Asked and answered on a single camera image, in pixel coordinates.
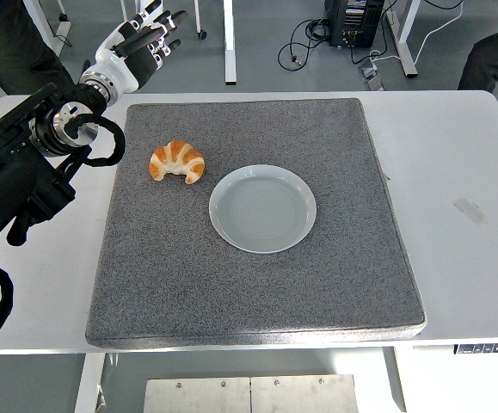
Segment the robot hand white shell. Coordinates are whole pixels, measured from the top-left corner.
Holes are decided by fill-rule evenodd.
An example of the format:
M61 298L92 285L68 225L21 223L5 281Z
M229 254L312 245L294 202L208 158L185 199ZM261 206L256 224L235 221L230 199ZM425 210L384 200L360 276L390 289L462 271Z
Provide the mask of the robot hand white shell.
M100 90L109 103L141 89L181 44L169 36L187 16L184 10L164 9L160 1L142 1L138 12L101 43L95 63L83 71L79 83Z

